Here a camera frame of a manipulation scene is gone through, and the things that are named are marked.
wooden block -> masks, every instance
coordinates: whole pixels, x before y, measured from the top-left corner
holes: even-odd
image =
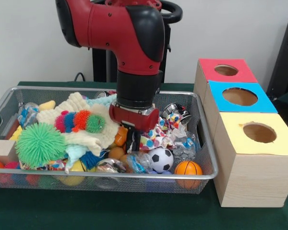
[[[14,140],[0,140],[0,161],[7,164],[11,161],[18,161],[15,151]]]
[[[19,125],[18,120],[16,120],[13,123],[12,127],[10,128],[8,134],[6,135],[5,140],[9,140],[19,127],[21,128],[21,126]]]
[[[243,59],[199,59],[197,63],[194,93],[204,103],[209,81],[257,82]]]
[[[282,207],[288,196],[288,127],[278,114],[221,112],[214,138],[222,207]]]
[[[277,113],[258,83],[209,81],[203,107],[212,141],[219,112]]]
[[[16,131],[13,133],[13,135],[10,137],[9,140],[17,141],[22,131],[23,129],[21,128],[21,126],[18,126],[18,128],[16,129]]]

yellow box top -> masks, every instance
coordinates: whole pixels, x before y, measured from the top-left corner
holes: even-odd
[[[279,114],[221,112],[220,116],[236,153],[288,156],[288,127]]]

caterpillar toy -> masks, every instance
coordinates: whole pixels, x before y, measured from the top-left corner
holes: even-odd
[[[105,119],[88,110],[81,110],[77,113],[63,111],[56,118],[54,126],[61,133],[78,132],[79,130],[85,130],[89,133],[100,133],[105,127]]]

wooden box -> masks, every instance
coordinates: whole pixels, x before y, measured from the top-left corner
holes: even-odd
[[[209,81],[257,82],[243,59],[199,59],[193,91],[200,96],[202,103]]]
[[[278,114],[221,112],[214,138],[222,207],[282,207],[288,195],[288,127]]]
[[[14,140],[0,140],[0,161],[7,164],[11,161],[18,161]]]
[[[219,112],[277,113],[258,83],[209,81],[204,111],[213,141]]]

metal mesh basket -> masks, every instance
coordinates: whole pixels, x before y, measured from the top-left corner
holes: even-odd
[[[80,92],[94,98],[101,89],[15,87],[0,100],[0,139],[4,139],[15,120],[21,103],[41,104],[50,100],[57,104],[65,101],[70,93]],[[0,169],[0,187],[28,189],[92,190],[121,192],[158,192],[199,194],[209,179],[218,172],[215,153],[209,137],[206,119],[199,97],[191,92],[161,92],[154,98],[156,107],[163,111],[170,103],[179,103],[192,115],[188,130],[196,135],[200,149],[193,160],[203,175],[163,175],[100,172],[30,171]],[[174,171],[179,160],[175,160]]]

